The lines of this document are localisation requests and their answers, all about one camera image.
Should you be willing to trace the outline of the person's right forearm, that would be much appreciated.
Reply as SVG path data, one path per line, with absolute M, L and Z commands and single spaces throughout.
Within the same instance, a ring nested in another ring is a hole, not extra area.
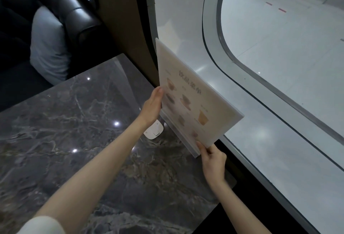
M 225 180 L 211 181 L 209 186 L 220 201 L 237 234 L 272 234 Z

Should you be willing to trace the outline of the person's right hand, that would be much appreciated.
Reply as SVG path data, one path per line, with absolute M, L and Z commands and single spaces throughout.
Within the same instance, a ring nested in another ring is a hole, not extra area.
M 225 162 L 227 156 L 215 144 L 206 149 L 207 158 L 201 158 L 203 173 L 210 188 L 214 189 L 225 181 Z

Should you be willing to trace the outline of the acrylic drinks menu stand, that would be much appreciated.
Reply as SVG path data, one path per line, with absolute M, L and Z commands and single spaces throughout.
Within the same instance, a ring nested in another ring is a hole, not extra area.
M 194 70 L 156 38 L 159 83 L 164 90 L 161 117 L 193 157 L 196 141 L 210 147 L 244 118 Z

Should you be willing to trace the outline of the white sleeve cuff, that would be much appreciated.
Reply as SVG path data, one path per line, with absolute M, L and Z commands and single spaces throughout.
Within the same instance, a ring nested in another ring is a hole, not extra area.
M 27 221 L 16 234 L 66 234 L 66 232 L 56 219 L 38 216 Z

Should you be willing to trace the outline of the grey cushion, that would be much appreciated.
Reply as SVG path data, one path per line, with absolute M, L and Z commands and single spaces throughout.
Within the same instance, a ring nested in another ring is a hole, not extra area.
M 70 62 L 63 24 L 41 6 L 32 22 L 30 64 L 46 81 L 57 85 L 67 80 Z

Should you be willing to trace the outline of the black leather sofa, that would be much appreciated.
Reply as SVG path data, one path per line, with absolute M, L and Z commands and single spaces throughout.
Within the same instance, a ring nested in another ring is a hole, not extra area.
M 0 0 L 0 112 L 105 62 L 111 36 L 81 0 Z

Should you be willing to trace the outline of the person's left forearm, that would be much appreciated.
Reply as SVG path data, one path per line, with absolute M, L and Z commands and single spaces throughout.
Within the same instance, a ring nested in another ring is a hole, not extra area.
M 34 218 L 47 216 L 57 220 L 66 233 L 79 232 L 148 127 L 139 115 L 120 136 L 65 182 Z

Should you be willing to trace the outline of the person's left hand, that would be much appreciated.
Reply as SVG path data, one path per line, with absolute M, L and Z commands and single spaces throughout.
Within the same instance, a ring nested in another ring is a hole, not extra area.
M 151 106 L 151 97 L 144 102 L 141 112 L 138 116 L 139 121 L 145 128 L 149 128 L 157 119 L 161 109 L 154 109 Z

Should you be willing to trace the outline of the white square call button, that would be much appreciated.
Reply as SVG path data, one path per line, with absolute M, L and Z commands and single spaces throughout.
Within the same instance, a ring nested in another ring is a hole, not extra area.
M 153 140 L 157 138 L 164 130 L 163 124 L 156 120 L 145 132 L 144 136 L 146 136 L 149 140 Z

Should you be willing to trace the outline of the curved window frame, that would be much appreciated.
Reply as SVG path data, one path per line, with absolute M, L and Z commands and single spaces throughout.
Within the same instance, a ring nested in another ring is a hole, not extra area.
M 221 141 L 308 233 L 344 234 L 344 0 L 148 0 L 243 114 Z

